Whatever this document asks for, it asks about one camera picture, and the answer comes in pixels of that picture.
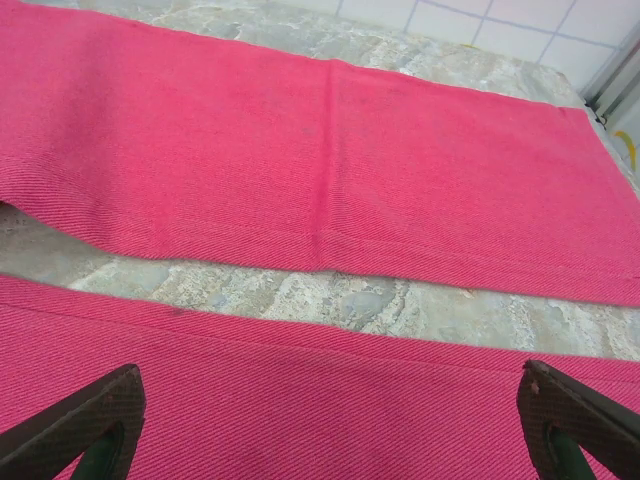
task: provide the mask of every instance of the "floor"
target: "floor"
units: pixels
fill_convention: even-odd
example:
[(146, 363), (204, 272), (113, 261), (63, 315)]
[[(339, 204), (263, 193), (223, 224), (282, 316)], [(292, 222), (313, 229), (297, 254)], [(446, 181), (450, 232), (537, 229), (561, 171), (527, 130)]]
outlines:
[[(55, 0), (153, 25), (559, 106), (582, 100), (559, 73), (481, 50), (251, 0)], [(620, 162), (601, 128), (594, 128)], [(185, 308), (300, 320), (444, 342), (640, 361), (640, 310), (403, 279), (123, 258), (0, 206), (0, 271)]]

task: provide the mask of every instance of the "tiled wall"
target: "tiled wall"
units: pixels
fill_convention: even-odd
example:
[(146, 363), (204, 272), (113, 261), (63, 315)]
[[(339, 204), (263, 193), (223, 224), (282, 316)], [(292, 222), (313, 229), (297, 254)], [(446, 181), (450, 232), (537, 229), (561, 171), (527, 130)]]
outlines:
[(640, 0), (276, 1), (549, 65), (578, 89), (640, 20)]

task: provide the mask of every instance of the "white tile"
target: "white tile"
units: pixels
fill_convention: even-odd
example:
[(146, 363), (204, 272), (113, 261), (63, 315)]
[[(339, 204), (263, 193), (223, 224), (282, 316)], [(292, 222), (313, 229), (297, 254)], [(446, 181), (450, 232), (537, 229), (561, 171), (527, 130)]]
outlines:
[(493, 0), (488, 16), (555, 31), (573, 0)]
[(549, 33), (485, 20), (474, 46), (535, 62), (550, 38)]
[(457, 8), (464, 12), (475, 13), (476, 15), (484, 15), (487, 11), (489, 2), (491, 0), (434, 0), (435, 3), (447, 5), (452, 8)]
[(560, 32), (618, 46), (639, 18), (638, 0), (578, 0)]
[(307, 8), (316, 12), (336, 13), (340, 0), (272, 0), (276, 3), (284, 3), (294, 7)]
[(607, 61), (612, 51), (579, 40), (555, 37), (540, 63), (564, 73), (571, 84), (580, 90)]
[(479, 25), (479, 18), (420, 3), (408, 30), (450, 42), (471, 43)]
[(415, 0), (344, 0), (340, 16), (360, 22), (402, 29)]

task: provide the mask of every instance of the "pink fabric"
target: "pink fabric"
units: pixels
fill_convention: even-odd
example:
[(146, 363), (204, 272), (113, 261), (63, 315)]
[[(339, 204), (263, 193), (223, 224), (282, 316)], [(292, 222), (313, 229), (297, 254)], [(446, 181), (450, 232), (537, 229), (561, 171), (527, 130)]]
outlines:
[(109, 252), (640, 306), (584, 112), (0, 0), (0, 201)]
[(0, 431), (136, 363), (148, 406), (131, 479), (532, 479), (515, 402), (531, 356), (640, 409), (638, 363), (213, 315), (0, 277)]

